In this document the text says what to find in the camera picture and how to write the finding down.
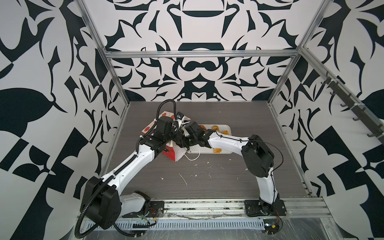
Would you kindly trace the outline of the red white paper bag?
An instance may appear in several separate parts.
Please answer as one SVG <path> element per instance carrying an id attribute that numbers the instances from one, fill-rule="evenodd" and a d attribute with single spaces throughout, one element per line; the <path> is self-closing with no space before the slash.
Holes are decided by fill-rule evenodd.
<path id="1" fill-rule="evenodd" d="M 160 117 L 170 117 L 173 120 L 175 119 L 174 114 L 168 111 L 163 111 L 159 115 L 159 118 Z M 170 158 L 172 161 L 177 162 L 185 155 L 186 152 L 186 149 L 179 147 L 174 141 L 171 141 L 166 144 L 166 151 L 163 151 L 163 154 Z"/>

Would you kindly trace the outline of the long striped fake bread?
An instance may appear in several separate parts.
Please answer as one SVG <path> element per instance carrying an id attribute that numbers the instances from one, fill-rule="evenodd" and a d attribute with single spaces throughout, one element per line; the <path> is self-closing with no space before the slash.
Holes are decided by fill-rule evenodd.
<path id="1" fill-rule="evenodd" d="M 216 131 L 219 134 L 221 133 L 218 126 L 212 126 L 212 130 Z M 222 152 L 222 149 L 220 149 L 220 148 L 213 148 L 213 153 L 219 154 L 221 152 Z"/>

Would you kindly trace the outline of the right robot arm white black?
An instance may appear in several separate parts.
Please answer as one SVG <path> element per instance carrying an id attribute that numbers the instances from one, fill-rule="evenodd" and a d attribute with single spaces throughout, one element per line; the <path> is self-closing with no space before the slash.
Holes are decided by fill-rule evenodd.
<path id="1" fill-rule="evenodd" d="M 204 130 L 196 122 L 191 122 L 178 131 L 174 142 L 181 148 L 189 149 L 198 145 L 242 156 L 248 171 L 256 177 L 259 186 L 259 203 L 254 208 L 254 216 L 267 216 L 277 210 L 280 197 L 273 177 L 275 155 L 259 136 L 229 136 L 216 130 Z"/>

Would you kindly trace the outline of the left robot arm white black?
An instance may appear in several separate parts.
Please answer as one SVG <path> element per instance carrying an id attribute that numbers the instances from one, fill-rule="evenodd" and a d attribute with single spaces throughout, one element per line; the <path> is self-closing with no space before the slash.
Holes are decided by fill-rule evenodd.
<path id="1" fill-rule="evenodd" d="M 147 213 L 150 197 L 140 191 L 124 196 L 123 190 L 141 169 L 166 149 L 167 143 L 176 137 L 181 123 L 179 116 L 160 117 L 154 132 L 141 137 L 137 149 L 120 165 L 101 178 L 88 180 L 76 230 L 80 229 L 84 218 L 92 220 L 102 229 L 108 229 L 122 216 Z"/>

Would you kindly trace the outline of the white plastic tray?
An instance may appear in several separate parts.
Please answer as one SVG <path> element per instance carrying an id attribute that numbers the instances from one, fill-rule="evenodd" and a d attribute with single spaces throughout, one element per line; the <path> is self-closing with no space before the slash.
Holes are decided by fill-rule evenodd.
<path id="1" fill-rule="evenodd" d="M 228 125 L 210 125 L 210 124 L 200 124 L 200 126 L 205 127 L 207 130 L 211 130 L 213 127 L 217 126 L 219 131 L 214 133 L 210 140 L 209 144 L 213 144 L 212 148 L 201 147 L 200 145 L 195 145 L 190 147 L 189 153 L 191 154 L 231 154 L 233 152 L 234 143 L 230 142 L 228 138 L 232 137 L 232 131 Z M 228 132 L 228 138 L 225 138 L 223 131 Z"/>

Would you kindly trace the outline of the small circuit board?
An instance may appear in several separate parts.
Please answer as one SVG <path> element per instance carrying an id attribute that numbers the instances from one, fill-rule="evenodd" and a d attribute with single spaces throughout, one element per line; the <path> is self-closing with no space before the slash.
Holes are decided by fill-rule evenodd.
<path id="1" fill-rule="evenodd" d="M 277 217 L 276 219 L 264 219 L 264 233 L 267 235 L 275 235 L 283 228 L 283 221 L 281 218 Z"/>

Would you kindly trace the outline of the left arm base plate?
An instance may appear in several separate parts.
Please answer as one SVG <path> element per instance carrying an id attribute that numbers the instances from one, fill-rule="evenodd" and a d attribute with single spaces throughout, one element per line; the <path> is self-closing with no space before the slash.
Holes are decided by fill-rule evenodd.
<path id="1" fill-rule="evenodd" d="M 125 214 L 122 218 L 138 218 L 141 215 L 147 218 L 156 218 L 163 214 L 164 207 L 164 201 L 145 202 L 143 208 L 139 212 Z"/>

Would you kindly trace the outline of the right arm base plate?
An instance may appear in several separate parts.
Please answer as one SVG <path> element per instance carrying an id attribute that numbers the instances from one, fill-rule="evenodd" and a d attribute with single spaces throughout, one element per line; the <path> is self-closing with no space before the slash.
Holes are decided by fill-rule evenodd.
<path id="1" fill-rule="evenodd" d="M 248 217 L 285 216 L 287 211 L 284 201 L 280 199 L 273 204 L 262 200 L 245 200 L 244 205 Z"/>

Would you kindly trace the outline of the grey wall hook rack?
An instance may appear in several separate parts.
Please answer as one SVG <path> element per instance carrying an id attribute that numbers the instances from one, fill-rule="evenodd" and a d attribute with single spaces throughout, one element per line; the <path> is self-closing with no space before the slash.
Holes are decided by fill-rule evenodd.
<path id="1" fill-rule="evenodd" d="M 384 123 L 341 80 L 333 78 L 330 72 L 326 72 L 326 79 L 322 85 L 331 89 L 332 98 L 337 96 L 342 101 L 342 108 L 354 113 L 355 122 L 362 122 L 365 125 L 371 132 L 367 137 L 376 138 L 382 145 L 384 144 Z"/>

